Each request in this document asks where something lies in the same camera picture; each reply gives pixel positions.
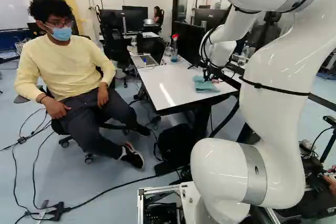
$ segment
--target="sneaker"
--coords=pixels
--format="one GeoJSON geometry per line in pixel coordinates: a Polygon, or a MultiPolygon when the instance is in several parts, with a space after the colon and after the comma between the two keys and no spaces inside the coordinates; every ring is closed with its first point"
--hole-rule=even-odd
{"type": "Polygon", "coordinates": [[[151,135],[150,129],[147,128],[146,126],[141,125],[141,124],[137,125],[135,131],[138,132],[139,134],[143,135],[143,136],[150,136],[151,135]]]}
{"type": "Polygon", "coordinates": [[[120,160],[126,161],[138,169],[142,169],[145,161],[142,155],[136,151],[132,144],[124,143],[120,160]]]}

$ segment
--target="yellow sweater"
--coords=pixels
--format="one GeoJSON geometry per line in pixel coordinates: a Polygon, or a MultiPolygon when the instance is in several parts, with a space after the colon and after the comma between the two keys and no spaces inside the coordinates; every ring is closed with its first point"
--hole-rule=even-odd
{"type": "Polygon", "coordinates": [[[58,46],[47,35],[25,43],[15,80],[21,96],[35,100],[42,92],[36,88],[41,77],[56,100],[89,92],[106,82],[110,85],[116,68],[91,40],[72,35],[70,44],[58,46]],[[103,78],[96,70],[103,71],[103,78]]]}

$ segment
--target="person's hand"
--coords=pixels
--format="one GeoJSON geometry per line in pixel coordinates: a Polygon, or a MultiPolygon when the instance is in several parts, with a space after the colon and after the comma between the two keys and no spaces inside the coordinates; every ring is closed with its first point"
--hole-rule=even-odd
{"type": "Polygon", "coordinates": [[[103,107],[109,101],[108,85],[105,82],[100,83],[98,89],[98,107],[103,107]]]}
{"type": "Polygon", "coordinates": [[[336,172],[336,165],[333,165],[331,169],[328,170],[328,173],[335,173],[336,172]]]}
{"type": "Polygon", "coordinates": [[[336,180],[329,176],[324,176],[323,178],[328,182],[332,194],[336,196],[336,180]]]}
{"type": "Polygon", "coordinates": [[[42,104],[46,107],[48,114],[52,119],[60,119],[66,116],[67,110],[71,110],[70,107],[65,104],[54,100],[51,97],[45,97],[42,100],[42,104]]]}

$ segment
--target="gray floor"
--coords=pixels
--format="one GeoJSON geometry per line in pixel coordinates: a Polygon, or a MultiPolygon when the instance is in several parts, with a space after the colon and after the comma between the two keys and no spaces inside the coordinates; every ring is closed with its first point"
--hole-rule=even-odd
{"type": "MultiPolygon", "coordinates": [[[[15,63],[0,65],[0,71],[3,74],[3,79],[0,81],[0,90],[4,92],[0,94],[0,148],[14,143],[18,138],[18,130],[24,119],[38,108],[42,108],[40,104],[35,102],[13,103],[13,99],[16,97],[13,89],[16,70],[1,69],[15,66],[15,63]]],[[[127,102],[130,102],[133,100],[133,95],[137,93],[137,88],[134,82],[129,82],[128,88],[125,89],[123,84],[118,81],[116,90],[127,102]]],[[[316,79],[313,92],[336,102],[335,81],[316,79]]],[[[213,107],[214,125],[217,125],[229,113],[234,103],[235,99],[232,98],[213,107]]],[[[147,110],[143,106],[151,111],[151,116],[154,115],[149,104],[135,103],[133,105],[139,121],[147,123],[147,110]]],[[[324,115],[336,117],[335,112],[312,101],[307,101],[299,123],[299,139],[313,140],[319,132],[327,128],[328,125],[322,120],[324,115]]],[[[43,120],[43,117],[43,112],[36,114],[23,128],[23,134],[28,135],[43,120]]],[[[180,114],[165,116],[156,134],[158,135],[163,129],[184,121],[184,117],[180,114]]],[[[244,119],[238,112],[228,125],[218,133],[217,137],[234,141],[237,139],[243,123],[244,119]]],[[[51,132],[52,130],[48,129],[15,149],[18,160],[17,196],[19,202],[28,206],[31,210],[33,210],[33,185],[31,181],[33,161],[38,146],[51,132]]],[[[136,133],[131,133],[125,137],[118,131],[103,130],[102,132],[106,137],[117,143],[125,141],[133,143],[146,159],[145,169],[138,171],[123,162],[107,158],[99,158],[91,165],[86,165],[83,162],[84,154],[75,142],[72,142],[67,149],[63,149],[58,145],[60,137],[54,134],[42,147],[36,167],[36,201],[38,205],[43,200],[49,199],[51,204],[64,201],[67,206],[73,206],[110,187],[154,174],[153,166],[157,161],[153,157],[153,143],[155,141],[153,135],[151,137],[140,137],[136,133]]],[[[317,142],[317,152],[319,154],[322,153],[330,136],[331,132],[327,132],[317,142]]],[[[332,164],[336,164],[334,150],[326,161],[326,166],[332,164]]],[[[24,211],[18,208],[14,202],[14,162],[10,151],[0,153],[0,174],[0,223],[14,223],[24,211]]],[[[114,190],[82,208],[64,215],[61,223],[136,223],[137,189],[148,186],[165,186],[176,179],[176,174],[169,174],[114,190]]],[[[320,222],[333,223],[335,219],[329,218],[320,222]]],[[[20,223],[29,224],[35,223],[35,221],[25,218],[20,223]]]]}

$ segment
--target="blue face mask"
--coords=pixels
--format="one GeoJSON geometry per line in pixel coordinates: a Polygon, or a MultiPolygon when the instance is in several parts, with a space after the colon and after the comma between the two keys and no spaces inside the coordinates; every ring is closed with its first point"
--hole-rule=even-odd
{"type": "Polygon", "coordinates": [[[59,41],[67,41],[71,37],[72,29],[70,27],[63,27],[63,28],[51,28],[54,34],[50,34],[54,39],[59,41]]]}

